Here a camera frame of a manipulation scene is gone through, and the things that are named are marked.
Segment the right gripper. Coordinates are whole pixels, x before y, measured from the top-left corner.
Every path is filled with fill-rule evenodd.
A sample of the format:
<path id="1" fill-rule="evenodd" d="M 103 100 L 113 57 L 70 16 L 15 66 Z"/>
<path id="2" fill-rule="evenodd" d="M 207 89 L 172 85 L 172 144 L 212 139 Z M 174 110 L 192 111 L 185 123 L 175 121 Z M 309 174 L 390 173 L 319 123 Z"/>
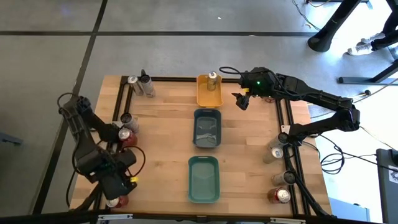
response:
<path id="1" fill-rule="evenodd" d="M 247 88 L 248 93 L 253 96 L 271 96 L 275 85 L 274 73 L 265 67 L 255 67 L 250 72 L 241 73 L 239 79 L 241 88 Z M 249 106 L 250 95 L 232 93 L 238 99 L 238 107 L 247 110 Z"/>

